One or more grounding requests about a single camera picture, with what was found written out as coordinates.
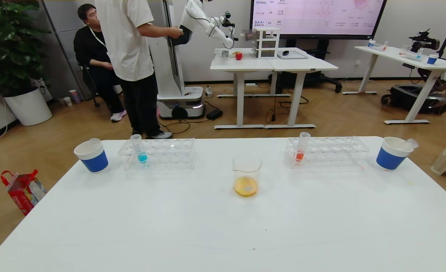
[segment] red shopping bag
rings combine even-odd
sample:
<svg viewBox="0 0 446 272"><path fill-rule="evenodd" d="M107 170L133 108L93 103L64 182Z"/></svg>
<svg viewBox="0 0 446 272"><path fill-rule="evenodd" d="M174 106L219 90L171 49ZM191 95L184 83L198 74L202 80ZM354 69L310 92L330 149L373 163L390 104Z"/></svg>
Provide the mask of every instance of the red shopping bag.
<svg viewBox="0 0 446 272"><path fill-rule="evenodd" d="M3 176L6 173L11 174L10 181ZM19 175L18 173L13 175L9 171L4 171L1 176L2 182L6 186L6 191L23 215L28 215L35 205L46 195L45 188L35 177L36 174L38 174L38 170L34 170L33 173L25 175Z"/></svg>

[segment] lanyard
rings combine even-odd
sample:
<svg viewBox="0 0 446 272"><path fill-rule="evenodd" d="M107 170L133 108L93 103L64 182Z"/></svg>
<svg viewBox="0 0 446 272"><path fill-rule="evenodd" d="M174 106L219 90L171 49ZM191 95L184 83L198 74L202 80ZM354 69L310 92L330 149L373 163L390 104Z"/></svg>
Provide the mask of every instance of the lanyard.
<svg viewBox="0 0 446 272"><path fill-rule="evenodd" d="M95 36L94 31L92 30L91 27L88 27L90 29L90 32L92 32L92 35L97 39L97 41L99 41L99 43L102 43L103 46L105 46L105 43L103 43L101 40L99 40L99 38L97 38L97 36Z"/></svg>

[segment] sneaker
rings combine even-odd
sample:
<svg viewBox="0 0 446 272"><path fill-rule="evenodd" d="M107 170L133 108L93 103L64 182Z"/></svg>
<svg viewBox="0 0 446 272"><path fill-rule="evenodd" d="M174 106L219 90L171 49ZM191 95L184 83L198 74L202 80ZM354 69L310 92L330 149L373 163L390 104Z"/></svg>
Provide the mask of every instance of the sneaker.
<svg viewBox="0 0 446 272"><path fill-rule="evenodd" d="M122 112L119 113L114 113L112 115L112 117L110 117L110 121L112 121L112 123L117 123L120 120L122 120L122 117L124 117L124 115L126 115L127 112L125 110L123 110Z"/></svg>
<svg viewBox="0 0 446 272"><path fill-rule="evenodd" d="M170 139L173 136L171 132L159 131L159 134L154 136L147 135L148 139Z"/></svg>

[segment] man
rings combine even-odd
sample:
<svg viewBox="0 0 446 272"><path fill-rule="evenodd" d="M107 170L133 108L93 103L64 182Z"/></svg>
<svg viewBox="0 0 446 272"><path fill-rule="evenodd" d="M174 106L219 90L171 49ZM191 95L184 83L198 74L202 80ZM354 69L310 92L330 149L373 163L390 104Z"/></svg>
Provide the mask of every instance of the man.
<svg viewBox="0 0 446 272"><path fill-rule="evenodd" d="M112 113L111 121L119 122L127 112L114 91L113 86L119 84L119 79L107 55L97 10L91 4L84 4L78 8L77 13L87 25L79 29L73 39L77 61L89 68L88 72L97 87L97 93Z"/></svg>
<svg viewBox="0 0 446 272"><path fill-rule="evenodd" d="M154 18L147 0L95 0L107 50L116 75L121 79L124 103L133 134L167 139L157 121L157 83L147 37L178 38L178 28L149 24Z"/></svg>

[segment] blue cup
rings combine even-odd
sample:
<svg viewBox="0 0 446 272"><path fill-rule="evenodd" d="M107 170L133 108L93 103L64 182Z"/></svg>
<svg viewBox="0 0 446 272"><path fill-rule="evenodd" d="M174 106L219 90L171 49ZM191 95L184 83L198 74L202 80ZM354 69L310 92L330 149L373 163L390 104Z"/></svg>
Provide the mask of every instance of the blue cup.
<svg viewBox="0 0 446 272"><path fill-rule="evenodd" d="M83 162L83 165L92 173L100 172L109 165L102 141L97 138L92 138L89 141L79 144L73 150L73 153L77 155Z"/></svg>
<svg viewBox="0 0 446 272"><path fill-rule="evenodd" d="M386 137L376 161L384 169L395 170L418 146L413 139L404 141L395 137Z"/></svg>
<svg viewBox="0 0 446 272"><path fill-rule="evenodd" d="M436 60L439 58L439 55L429 55L428 64L435 64Z"/></svg>

